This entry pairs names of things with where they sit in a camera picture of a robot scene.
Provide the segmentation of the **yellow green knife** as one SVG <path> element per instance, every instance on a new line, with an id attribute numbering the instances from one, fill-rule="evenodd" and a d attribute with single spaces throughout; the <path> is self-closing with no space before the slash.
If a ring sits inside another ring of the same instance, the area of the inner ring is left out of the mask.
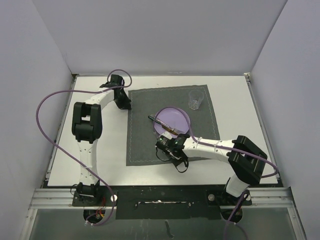
<path id="1" fill-rule="evenodd" d="M 156 124 L 160 125 L 167 132 L 170 132 L 171 134 L 177 135 L 177 133 L 174 132 L 174 130 L 169 125 L 167 125 L 166 123 L 164 123 L 161 120 L 159 120 L 158 118 L 156 118 L 155 115 L 149 115 L 148 119 L 155 122 Z"/>

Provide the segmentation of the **purple plastic plate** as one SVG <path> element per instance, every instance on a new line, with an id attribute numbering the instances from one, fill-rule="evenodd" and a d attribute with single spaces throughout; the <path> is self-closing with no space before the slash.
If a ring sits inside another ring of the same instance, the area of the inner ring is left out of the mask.
<path id="1" fill-rule="evenodd" d="M 189 129 L 190 129 L 189 126 L 191 124 L 191 120 L 188 114 L 180 108 L 166 107 L 164 110 L 161 110 L 157 114 L 153 114 L 153 115 L 155 116 L 157 115 L 157 118 L 159 120 L 169 125 L 171 128 L 176 128 L 181 131 L 186 131 L 187 133 L 189 132 Z M 154 129 L 159 135 L 161 135 L 163 132 L 167 132 L 157 123 L 155 123 Z M 178 136 L 172 133 L 170 134 L 175 138 Z"/>

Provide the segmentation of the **grey cloth placemat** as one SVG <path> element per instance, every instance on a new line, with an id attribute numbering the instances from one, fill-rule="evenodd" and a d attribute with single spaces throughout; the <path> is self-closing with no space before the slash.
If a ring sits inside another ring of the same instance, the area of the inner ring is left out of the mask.
<path id="1" fill-rule="evenodd" d="M 200 91 L 203 100 L 199 109 L 189 107 L 189 94 Z M 220 133 L 214 106 L 207 85 L 188 85 L 130 90 L 131 110 L 128 112 L 126 165 L 147 166 L 162 163 L 156 157 L 156 135 L 164 129 L 148 118 L 158 118 L 182 133 L 192 129 L 196 137 L 218 140 Z"/>

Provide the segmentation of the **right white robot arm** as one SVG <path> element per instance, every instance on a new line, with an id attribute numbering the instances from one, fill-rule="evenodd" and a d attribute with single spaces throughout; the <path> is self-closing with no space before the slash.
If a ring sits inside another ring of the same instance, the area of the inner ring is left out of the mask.
<path id="1" fill-rule="evenodd" d="M 202 158 L 229 164 L 234 172 L 222 192 L 223 200 L 232 205 L 249 187 L 260 183 L 265 169 L 267 155 L 250 139 L 239 135 L 234 140 L 212 140 L 192 138 L 189 134 L 180 134 L 176 138 L 162 134 L 158 137 L 155 149 L 167 157 L 177 169 L 184 165 L 184 173 L 189 168 L 190 158 Z"/>

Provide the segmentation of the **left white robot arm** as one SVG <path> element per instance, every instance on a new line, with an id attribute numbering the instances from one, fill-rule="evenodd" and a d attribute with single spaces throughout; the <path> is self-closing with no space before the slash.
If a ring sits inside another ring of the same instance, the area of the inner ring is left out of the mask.
<path id="1" fill-rule="evenodd" d="M 97 145 L 103 132 L 102 110 L 111 102 L 120 110 L 132 109 L 124 87 L 124 78 L 111 74 L 110 79 L 99 87 L 98 93 L 73 105 L 71 132 L 79 148 L 79 161 L 85 165 L 80 170 L 76 192 L 91 206 L 102 199 L 97 170 Z"/>

